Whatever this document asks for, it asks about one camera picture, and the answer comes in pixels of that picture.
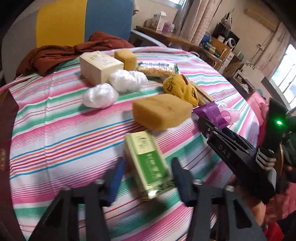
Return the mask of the person right hand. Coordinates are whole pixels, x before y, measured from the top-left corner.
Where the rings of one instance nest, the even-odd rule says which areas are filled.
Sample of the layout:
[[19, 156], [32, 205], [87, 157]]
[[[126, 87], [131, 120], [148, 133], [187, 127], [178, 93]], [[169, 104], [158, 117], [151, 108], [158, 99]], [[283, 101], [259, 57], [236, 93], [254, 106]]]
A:
[[228, 185], [234, 186], [235, 191], [241, 196], [246, 205], [249, 207], [250, 211], [254, 215], [255, 220], [259, 226], [262, 226], [264, 223], [266, 205], [251, 194], [244, 188], [239, 185], [238, 179], [233, 174], [229, 179]]

